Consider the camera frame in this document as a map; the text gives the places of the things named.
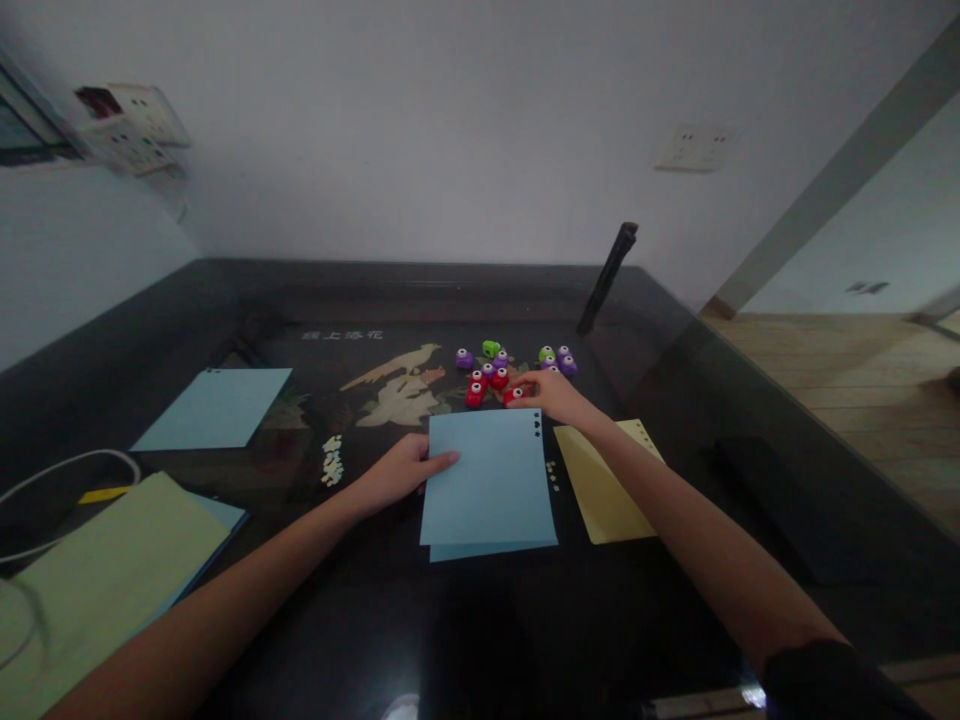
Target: glass table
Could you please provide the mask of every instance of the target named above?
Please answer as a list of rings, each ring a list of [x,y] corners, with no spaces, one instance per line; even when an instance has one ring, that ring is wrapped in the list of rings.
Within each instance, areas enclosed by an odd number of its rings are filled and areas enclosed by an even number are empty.
[[[497,340],[519,367],[532,366],[542,345],[565,344],[581,392],[614,419],[640,418],[667,464],[783,563],[868,657],[960,650],[957,545],[642,270],[623,268],[593,330],[577,335],[595,277],[595,268],[201,261],[0,377],[0,401],[18,409],[6,411],[4,449],[22,477],[92,447],[127,448],[205,367],[292,368],[247,447],[135,454],[145,472],[164,470],[250,511],[209,581],[405,433],[426,429],[426,413],[414,425],[369,420],[402,371],[341,390],[354,379],[435,344],[416,370],[435,412],[462,412],[457,348]],[[43,392],[58,400],[29,405]],[[44,432],[29,435],[37,423]],[[321,446],[335,434],[344,477],[327,486]],[[816,581],[721,462],[717,441],[733,437],[764,441],[788,469],[767,487],[799,489],[842,525],[869,577]],[[590,716],[743,683],[737,648],[662,543],[592,545],[549,428],[544,448],[559,469],[560,491],[550,493],[557,547],[431,564],[419,545],[422,500],[410,497],[340,543],[201,715],[379,717],[392,698],[418,692],[421,717],[498,693],[547,716]],[[106,464],[24,493],[17,507],[28,535],[96,512],[72,503],[104,475],[120,477]],[[25,542],[22,533],[4,540]]]

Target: black sleeve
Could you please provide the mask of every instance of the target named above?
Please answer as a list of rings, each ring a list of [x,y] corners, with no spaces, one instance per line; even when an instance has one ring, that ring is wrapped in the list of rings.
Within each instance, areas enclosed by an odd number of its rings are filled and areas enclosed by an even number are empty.
[[[767,714],[808,718],[933,718],[849,645],[818,640],[767,661]]]

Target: white cable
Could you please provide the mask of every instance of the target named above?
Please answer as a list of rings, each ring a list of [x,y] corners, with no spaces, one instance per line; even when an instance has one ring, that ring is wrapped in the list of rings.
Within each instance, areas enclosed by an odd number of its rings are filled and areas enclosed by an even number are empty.
[[[27,485],[29,485],[35,480],[39,480],[47,473],[53,472],[54,470],[57,470],[58,468],[62,468],[64,465],[69,465],[72,462],[76,462],[77,460],[82,460],[85,457],[90,457],[91,455],[100,455],[100,454],[113,455],[114,457],[120,458],[127,465],[130,466],[130,469],[133,470],[133,482],[130,483],[130,487],[133,487],[134,485],[138,485],[140,483],[140,468],[133,461],[133,458],[131,458],[129,455],[125,455],[119,450],[91,450],[88,453],[82,453],[80,455],[76,455],[75,457],[70,458],[69,460],[64,460],[63,462],[59,462],[56,465],[51,465],[46,470],[41,470],[36,475],[33,475],[32,477],[28,477],[19,485],[14,485],[12,488],[7,490],[3,495],[0,495],[0,505],[6,502],[7,498],[9,498],[11,495],[14,495],[20,490],[23,490],[23,488],[25,488]],[[80,528],[75,528],[74,530],[71,530],[70,532],[68,532],[66,535],[61,535],[56,540],[51,540],[50,542],[44,545],[35,547],[32,550],[24,550],[23,552],[16,553],[15,555],[7,555],[6,557],[0,557],[0,563],[10,562],[12,560],[19,560],[20,558],[29,557],[30,555],[35,555],[38,552],[43,552],[47,548],[52,548],[58,542],[61,542],[65,538],[70,537],[71,535],[73,535],[73,533],[75,533],[79,529]]]
[[[0,578],[0,588],[13,588],[20,593],[20,597],[23,600],[23,607],[25,608],[27,615],[30,617],[30,627],[27,628],[27,633],[23,636],[23,640],[20,641],[20,644],[12,653],[7,655],[7,657],[5,657],[3,660],[0,660],[0,670],[3,670],[7,665],[12,663],[14,659],[16,659],[17,655],[24,651],[24,648],[27,647],[27,644],[30,642],[30,638],[33,637],[33,633],[36,632],[37,629],[37,614],[33,611],[33,605],[30,603],[30,598],[27,597],[27,593],[23,588],[18,587],[17,585],[4,580],[3,578]]]

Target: electrical outlet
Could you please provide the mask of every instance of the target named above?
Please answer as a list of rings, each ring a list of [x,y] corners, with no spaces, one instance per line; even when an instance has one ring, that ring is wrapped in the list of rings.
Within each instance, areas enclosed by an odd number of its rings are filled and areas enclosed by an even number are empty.
[[[145,175],[176,164],[155,140],[125,115],[89,123],[80,128],[80,135],[108,162],[119,165],[131,175]]]
[[[680,123],[663,146],[660,159],[655,168],[658,170],[692,170],[696,159],[699,132],[695,125]]]
[[[739,134],[737,128],[729,125],[680,123],[664,145],[654,168],[715,172],[726,164]]]
[[[161,145],[190,145],[190,136],[160,88],[148,85],[108,83],[107,89],[123,114]]]
[[[733,150],[740,131],[729,125],[703,125],[700,128],[700,156],[697,169],[711,172],[722,168]]]

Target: green folder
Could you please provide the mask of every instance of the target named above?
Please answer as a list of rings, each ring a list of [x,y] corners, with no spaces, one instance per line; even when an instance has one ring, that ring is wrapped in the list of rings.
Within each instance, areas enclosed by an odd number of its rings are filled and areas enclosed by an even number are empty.
[[[34,720],[168,600],[230,531],[166,473],[151,475],[10,582],[26,590],[39,625],[0,669],[0,717]],[[0,654],[31,617],[0,589]]]

